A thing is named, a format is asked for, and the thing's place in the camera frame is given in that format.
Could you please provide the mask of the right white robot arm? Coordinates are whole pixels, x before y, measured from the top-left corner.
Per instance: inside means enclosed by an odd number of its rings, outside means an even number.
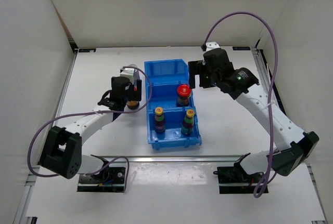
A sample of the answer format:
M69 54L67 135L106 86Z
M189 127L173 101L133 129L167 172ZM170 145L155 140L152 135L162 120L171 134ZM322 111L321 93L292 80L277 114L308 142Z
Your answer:
M273 140L273 147L268 151L246 154L234 164L236 180L246 182L267 168L288 176L312 153L319 141L318 135L313 131L306 133L271 103L249 69L234 69L226 50L209 50L204 53L203 60L188 62L188 68L191 89L196 87L195 76L198 75L200 87L217 87L230 95L252 114Z

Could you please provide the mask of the blue three-compartment plastic bin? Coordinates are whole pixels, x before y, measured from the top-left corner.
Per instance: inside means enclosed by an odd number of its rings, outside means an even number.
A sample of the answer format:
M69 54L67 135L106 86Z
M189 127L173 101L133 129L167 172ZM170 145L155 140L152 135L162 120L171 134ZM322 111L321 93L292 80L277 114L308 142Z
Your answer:
M187 63L182 59L146 61L144 63L146 80L146 106L148 143L155 150L161 148L175 148L201 145L198 129L198 118L194 116L194 127L190 135L181 132L186 111L193 109L196 113L193 93L189 98L189 105L178 107L177 88L181 84L188 84L189 71ZM155 131L155 108L162 107L165 118L165 132Z

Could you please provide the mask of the aluminium frame rail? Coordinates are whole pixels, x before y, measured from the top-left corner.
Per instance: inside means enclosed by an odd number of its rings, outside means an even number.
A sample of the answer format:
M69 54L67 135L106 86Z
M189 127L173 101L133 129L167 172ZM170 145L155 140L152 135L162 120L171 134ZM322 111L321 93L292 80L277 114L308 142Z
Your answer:
M130 162L139 163L161 163L161 162L218 162L218 163L233 163L240 158L239 155L227 156L128 156Z

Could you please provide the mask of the red-lidded sauce jar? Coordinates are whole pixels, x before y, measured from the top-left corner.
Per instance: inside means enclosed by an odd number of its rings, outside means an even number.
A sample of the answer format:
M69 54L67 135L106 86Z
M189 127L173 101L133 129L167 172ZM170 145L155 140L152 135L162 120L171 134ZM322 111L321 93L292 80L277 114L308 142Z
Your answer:
M186 107L189 105L189 98L191 95L191 88L187 84L181 84L177 88L177 101L178 107Z
M128 101L126 105L130 110L136 110L139 108L139 101Z

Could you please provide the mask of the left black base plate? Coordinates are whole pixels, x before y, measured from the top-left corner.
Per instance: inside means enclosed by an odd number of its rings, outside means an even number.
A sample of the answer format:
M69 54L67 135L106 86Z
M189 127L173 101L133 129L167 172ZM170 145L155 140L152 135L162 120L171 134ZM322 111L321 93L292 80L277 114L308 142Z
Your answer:
M124 193L127 187L130 162L127 157L118 156L111 161L95 156L108 165L97 175L79 175L77 192Z

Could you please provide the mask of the green-labelled sauce bottle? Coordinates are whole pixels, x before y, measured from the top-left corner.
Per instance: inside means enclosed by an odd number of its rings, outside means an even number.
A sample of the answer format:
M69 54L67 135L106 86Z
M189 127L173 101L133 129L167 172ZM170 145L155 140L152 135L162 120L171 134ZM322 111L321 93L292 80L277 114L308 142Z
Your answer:
M195 111L193 109L188 109L183 119L181 132L183 135L190 135L194 127L194 116Z

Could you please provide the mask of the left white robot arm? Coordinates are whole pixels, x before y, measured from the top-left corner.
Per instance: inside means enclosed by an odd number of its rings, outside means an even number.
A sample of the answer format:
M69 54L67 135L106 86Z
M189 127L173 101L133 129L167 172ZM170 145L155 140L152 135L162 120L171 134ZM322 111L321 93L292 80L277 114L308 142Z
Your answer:
M114 122L129 101L141 101L142 80L111 78L111 89L105 92L93 111L65 127L53 126L47 134L39 164L67 179L76 174L92 176L97 182L109 177L107 162L95 155L83 155L83 144L104 126Z

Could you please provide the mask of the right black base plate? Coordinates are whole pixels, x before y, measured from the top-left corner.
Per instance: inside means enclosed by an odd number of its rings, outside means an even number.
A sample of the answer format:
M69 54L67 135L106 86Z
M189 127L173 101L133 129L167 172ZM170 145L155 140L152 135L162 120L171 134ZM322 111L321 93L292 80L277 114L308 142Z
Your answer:
M252 194L264 173L256 173L242 178L234 167L217 167L213 172L218 179L220 194Z

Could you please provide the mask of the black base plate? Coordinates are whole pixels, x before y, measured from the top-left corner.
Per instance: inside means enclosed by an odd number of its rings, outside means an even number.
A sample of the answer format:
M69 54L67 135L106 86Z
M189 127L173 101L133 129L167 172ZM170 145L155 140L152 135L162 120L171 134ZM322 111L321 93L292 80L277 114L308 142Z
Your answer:
M108 165L97 175L79 175L77 192L124 193L127 187L130 162L127 157L118 156L111 161L95 156Z
M264 173L256 173L242 178L234 167L217 167L213 172L218 179L220 194L252 194Z

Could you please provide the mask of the yellow-capped sauce bottle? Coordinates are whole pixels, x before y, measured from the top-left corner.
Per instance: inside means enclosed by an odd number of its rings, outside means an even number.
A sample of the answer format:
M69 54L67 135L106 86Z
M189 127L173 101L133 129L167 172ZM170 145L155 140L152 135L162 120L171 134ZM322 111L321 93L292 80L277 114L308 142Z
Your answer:
M162 107L155 108L155 131L157 133L165 132L165 118Z

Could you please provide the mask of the left silver-capped white shaker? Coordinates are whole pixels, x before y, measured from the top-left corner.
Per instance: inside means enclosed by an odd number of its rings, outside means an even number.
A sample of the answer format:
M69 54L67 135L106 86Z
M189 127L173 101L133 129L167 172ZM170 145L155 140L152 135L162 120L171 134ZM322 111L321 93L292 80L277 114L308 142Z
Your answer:
M130 80L131 83L134 85L134 87L137 89L138 81L141 80L140 78L140 72L137 68L137 65L130 64L132 68L128 68L128 71L130 73Z

